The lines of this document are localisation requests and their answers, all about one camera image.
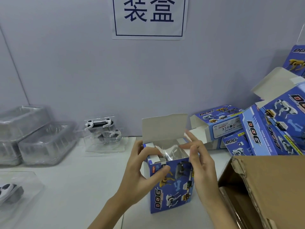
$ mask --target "white box flap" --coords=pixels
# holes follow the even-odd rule
[[[300,79],[305,81],[304,78],[293,74],[285,68],[277,67],[262,79],[262,81],[252,89],[252,92],[268,103],[295,87],[294,82],[290,80],[295,77],[298,77],[298,81],[300,81]]]
[[[143,143],[182,138],[187,118],[186,113],[176,113],[142,119]]]

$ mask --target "cardboard box flap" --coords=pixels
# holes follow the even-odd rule
[[[245,185],[265,224],[305,228],[305,156],[238,156]]]
[[[182,138],[187,118],[186,113],[176,113],[142,119],[143,143]]]
[[[285,68],[277,67],[262,79],[259,84],[252,89],[252,92],[268,103],[295,87],[294,82],[290,80],[295,77],[305,81],[304,78],[293,74]]]

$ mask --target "paper sign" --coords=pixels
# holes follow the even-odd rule
[[[113,39],[185,38],[189,0],[109,0]]]

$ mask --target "right hand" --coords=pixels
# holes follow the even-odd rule
[[[203,142],[198,140],[190,131],[185,133],[191,139],[191,142],[180,145],[182,149],[190,149],[190,162],[194,169],[194,182],[197,194],[203,206],[207,210],[212,210],[216,205],[222,202],[215,162],[208,153]]]

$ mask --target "stacked plastic tray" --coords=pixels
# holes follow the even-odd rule
[[[51,122],[19,142],[26,165],[57,165],[76,143],[73,122]]]
[[[19,165],[18,142],[50,121],[44,107],[21,106],[0,113],[0,165]]]

